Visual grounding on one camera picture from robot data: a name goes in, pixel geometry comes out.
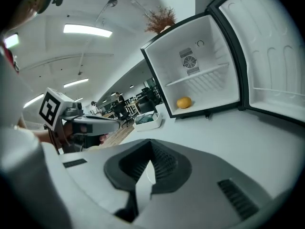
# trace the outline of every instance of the person's hand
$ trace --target person's hand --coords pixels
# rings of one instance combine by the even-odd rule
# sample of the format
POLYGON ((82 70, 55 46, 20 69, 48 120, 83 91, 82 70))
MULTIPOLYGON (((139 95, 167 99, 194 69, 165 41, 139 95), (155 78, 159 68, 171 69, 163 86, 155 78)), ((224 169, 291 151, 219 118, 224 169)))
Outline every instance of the person's hand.
MULTIPOLYGON (((64 132, 66 138, 69 140, 70 136, 73 133, 71 122, 67 121, 63 125, 63 132, 64 132)), ((81 126, 81 132, 86 133, 87 132, 87 127, 85 127, 84 125, 81 126)), ((107 139, 107 135, 108 134, 103 134, 103 135, 100 136, 100 144, 103 144, 105 142, 105 140, 107 139)), ((63 136, 59 136, 59 140, 60 140, 61 143, 65 142, 65 138, 63 136)))

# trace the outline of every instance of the fluorescent light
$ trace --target fluorescent light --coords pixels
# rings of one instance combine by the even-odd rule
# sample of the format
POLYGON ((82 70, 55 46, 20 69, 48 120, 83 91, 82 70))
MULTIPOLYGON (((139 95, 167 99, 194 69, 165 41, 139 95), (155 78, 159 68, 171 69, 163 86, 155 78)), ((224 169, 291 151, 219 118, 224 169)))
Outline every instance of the fluorescent light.
POLYGON ((65 85, 63 85, 63 87, 66 88, 68 86, 73 86, 75 84, 79 84, 79 83, 83 83, 83 82, 87 82, 87 81, 88 81, 88 78, 65 84, 65 85))
POLYGON ((18 34, 13 34, 12 36, 5 39, 5 46, 11 48, 19 43, 18 34))
POLYGON ((110 37, 112 34, 111 31, 84 25, 65 25, 63 33, 81 33, 104 37, 110 37))
POLYGON ((40 94, 38 97, 35 97, 34 99, 32 99, 31 101, 27 102, 23 108, 26 108, 27 106, 29 106, 30 104, 32 104, 33 102, 41 99, 44 96, 44 94, 40 94))

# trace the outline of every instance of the white countertop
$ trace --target white countertop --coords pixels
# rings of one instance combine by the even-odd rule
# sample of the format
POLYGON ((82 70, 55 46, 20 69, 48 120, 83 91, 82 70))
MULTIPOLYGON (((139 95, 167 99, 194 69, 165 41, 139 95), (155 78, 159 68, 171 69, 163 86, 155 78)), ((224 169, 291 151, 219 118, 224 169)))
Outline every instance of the white countertop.
POLYGON ((258 182, 271 197, 291 188, 304 165, 305 129, 255 111, 237 109, 212 115, 171 119, 165 105, 157 129, 133 130, 122 143, 153 138, 211 153, 258 182))

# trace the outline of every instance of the mini fridge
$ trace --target mini fridge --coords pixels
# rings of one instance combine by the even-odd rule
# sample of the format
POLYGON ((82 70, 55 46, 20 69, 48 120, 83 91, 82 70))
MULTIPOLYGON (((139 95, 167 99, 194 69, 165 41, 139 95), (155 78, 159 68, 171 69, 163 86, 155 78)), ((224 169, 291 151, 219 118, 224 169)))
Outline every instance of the mini fridge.
POLYGON ((141 51, 171 118, 238 108, 305 125, 305 44, 280 0, 213 0, 141 51))

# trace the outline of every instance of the dried plant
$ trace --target dried plant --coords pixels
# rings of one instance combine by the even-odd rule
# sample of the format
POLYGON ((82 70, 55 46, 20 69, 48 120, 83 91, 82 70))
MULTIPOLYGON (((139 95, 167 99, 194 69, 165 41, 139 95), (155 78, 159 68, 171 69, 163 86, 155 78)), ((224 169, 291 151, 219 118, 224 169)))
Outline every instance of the dried plant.
POLYGON ((147 28, 145 31, 152 31, 159 34, 168 25, 172 26, 176 22, 174 9, 159 8, 159 14, 150 11, 150 15, 146 14, 148 18, 147 28))

